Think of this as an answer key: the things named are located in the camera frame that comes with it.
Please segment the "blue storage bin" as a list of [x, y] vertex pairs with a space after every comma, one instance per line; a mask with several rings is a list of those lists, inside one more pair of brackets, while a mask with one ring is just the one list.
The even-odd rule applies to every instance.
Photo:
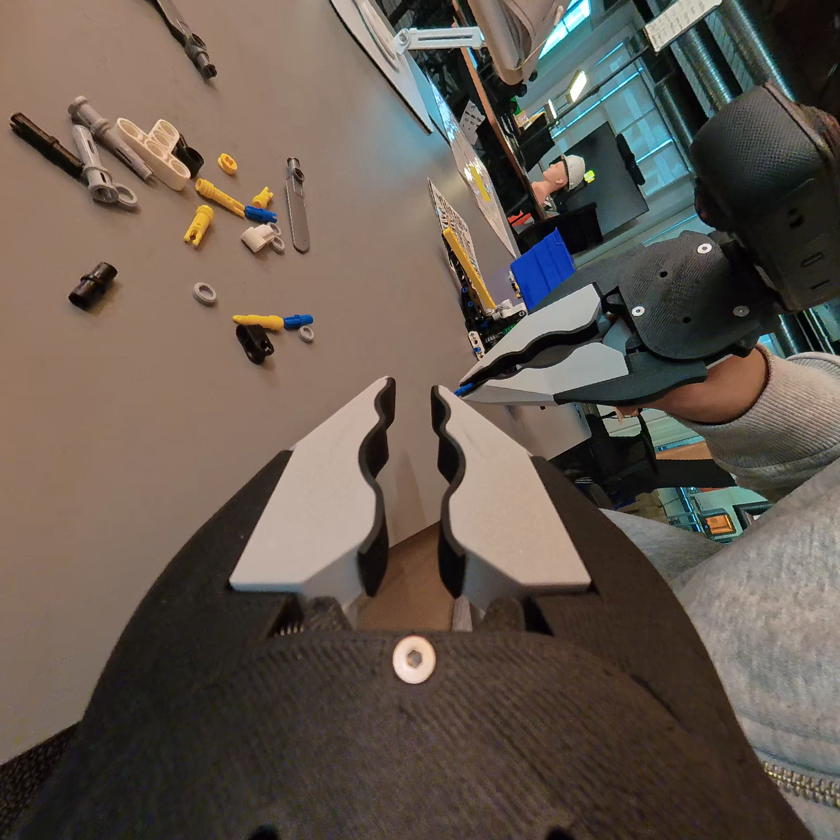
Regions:
[[511, 264], [513, 279], [529, 312], [575, 271], [573, 257], [556, 229]]

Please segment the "large black monitor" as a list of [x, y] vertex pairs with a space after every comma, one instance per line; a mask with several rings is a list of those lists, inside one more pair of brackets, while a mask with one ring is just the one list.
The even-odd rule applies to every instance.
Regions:
[[587, 184], [570, 198], [561, 217], [575, 217], [601, 239], [619, 232], [648, 211], [644, 177], [629, 145], [609, 122], [601, 123], [563, 154], [584, 157]]

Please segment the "black lego pin joiner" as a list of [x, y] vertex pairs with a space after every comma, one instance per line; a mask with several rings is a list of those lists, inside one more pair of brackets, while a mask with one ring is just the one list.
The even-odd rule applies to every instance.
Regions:
[[117, 275], [118, 270], [112, 264], [105, 261], [96, 264], [70, 292], [69, 303], [83, 311], [93, 309], [110, 290]]

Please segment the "person's right hand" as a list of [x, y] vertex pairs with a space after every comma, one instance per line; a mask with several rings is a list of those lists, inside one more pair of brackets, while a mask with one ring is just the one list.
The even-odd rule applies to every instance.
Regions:
[[759, 343], [746, 357], [731, 356], [710, 367], [703, 382], [681, 386], [647, 404], [613, 410], [619, 419], [653, 409], [689, 424], [728, 424], [753, 407], [769, 377], [767, 353]]

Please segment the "clear plastic sheet yellow patch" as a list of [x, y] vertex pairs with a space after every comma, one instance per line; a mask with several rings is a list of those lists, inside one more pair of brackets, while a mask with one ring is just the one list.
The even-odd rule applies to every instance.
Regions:
[[479, 210], [502, 244], [514, 259], [518, 258], [519, 248], [487, 168], [475, 148], [469, 143], [446, 100], [436, 87], [432, 87], [432, 92], [438, 113], [436, 125], [442, 130], [449, 144], [458, 173], [472, 192]]

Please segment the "hanging white paper sheet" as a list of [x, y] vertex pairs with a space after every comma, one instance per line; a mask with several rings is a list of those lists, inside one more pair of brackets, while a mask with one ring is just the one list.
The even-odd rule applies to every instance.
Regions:
[[693, 28], [722, 1], [675, 1], [644, 27], [648, 46], [658, 54], [678, 37]]

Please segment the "white book stand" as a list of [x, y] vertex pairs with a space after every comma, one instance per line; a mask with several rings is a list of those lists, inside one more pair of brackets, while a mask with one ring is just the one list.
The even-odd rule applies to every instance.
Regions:
[[502, 82], [516, 87], [535, 70], [546, 41], [565, 15], [569, 2], [468, 1], [475, 26], [395, 30], [382, 10], [367, 1], [331, 1], [332, 9], [355, 42], [377, 66], [426, 133], [439, 117], [429, 82], [412, 53], [448, 49], [484, 49]]

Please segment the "mannequin head white helmet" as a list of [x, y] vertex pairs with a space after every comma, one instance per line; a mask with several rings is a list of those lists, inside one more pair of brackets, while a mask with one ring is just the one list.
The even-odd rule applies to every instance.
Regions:
[[537, 205], [545, 212], [561, 211], [570, 198], [587, 184], [585, 158], [577, 154], [562, 154], [541, 178], [531, 182]]

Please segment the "grey flat lego blade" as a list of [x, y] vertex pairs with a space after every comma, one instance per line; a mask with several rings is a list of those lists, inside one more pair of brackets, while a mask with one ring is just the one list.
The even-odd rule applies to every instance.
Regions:
[[287, 206], [290, 234], [295, 250], [306, 254], [310, 249], [310, 234], [304, 192], [305, 175], [296, 157], [287, 158]]

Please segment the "dark grey lego connector rod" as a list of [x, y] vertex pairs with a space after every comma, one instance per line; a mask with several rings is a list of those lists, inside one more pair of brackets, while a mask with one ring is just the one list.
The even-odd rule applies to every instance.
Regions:
[[188, 58], [205, 81], [217, 76], [204, 41], [190, 28], [173, 1], [152, 1], [171, 35], [183, 47]]

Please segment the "white lego liftarm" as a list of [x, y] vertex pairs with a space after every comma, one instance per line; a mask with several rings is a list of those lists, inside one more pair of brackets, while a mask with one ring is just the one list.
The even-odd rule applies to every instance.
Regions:
[[117, 118], [115, 129], [160, 182], [175, 192], [184, 190], [191, 174], [174, 154], [181, 135], [172, 123], [158, 119], [150, 131], [145, 132], [132, 121]]

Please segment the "black yellow lego vehicle model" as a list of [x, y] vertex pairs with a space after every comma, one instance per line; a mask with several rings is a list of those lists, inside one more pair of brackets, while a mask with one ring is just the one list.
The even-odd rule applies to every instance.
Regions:
[[454, 229], [445, 227], [442, 239], [450, 273], [458, 293], [458, 304], [465, 322], [470, 348], [476, 360], [480, 361], [529, 314], [529, 310], [512, 273], [509, 274], [509, 280], [514, 293], [513, 299], [508, 298], [499, 303], [492, 302], [480, 271]]

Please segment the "zebra striped sticker sheet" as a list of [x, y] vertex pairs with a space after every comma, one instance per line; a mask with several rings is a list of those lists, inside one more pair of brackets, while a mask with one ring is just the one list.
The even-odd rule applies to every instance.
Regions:
[[473, 267], [478, 267], [478, 260], [473, 239], [466, 221], [455, 208], [445, 199], [436, 185], [428, 179], [428, 191], [434, 207], [437, 222], [440, 226], [444, 241], [455, 253], [462, 254], [469, 259]]

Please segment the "person's right forearm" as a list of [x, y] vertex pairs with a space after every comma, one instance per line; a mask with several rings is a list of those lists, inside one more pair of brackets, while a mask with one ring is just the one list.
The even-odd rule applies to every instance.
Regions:
[[723, 424], [678, 420], [705, 438], [738, 485], [778, 501], [839, 456], [839, 359], [801, 353], [782, 359], [759, 345], [766, 384], [752, 407]]

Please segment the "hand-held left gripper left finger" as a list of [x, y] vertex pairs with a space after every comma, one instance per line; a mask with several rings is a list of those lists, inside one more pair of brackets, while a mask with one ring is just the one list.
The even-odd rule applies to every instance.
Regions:
[[229, 577], [234, 591], [329, 597], [358, 624], [387, 567], [377, 477], [395, 403], [396, 382], [384, 376], [293, 446]]

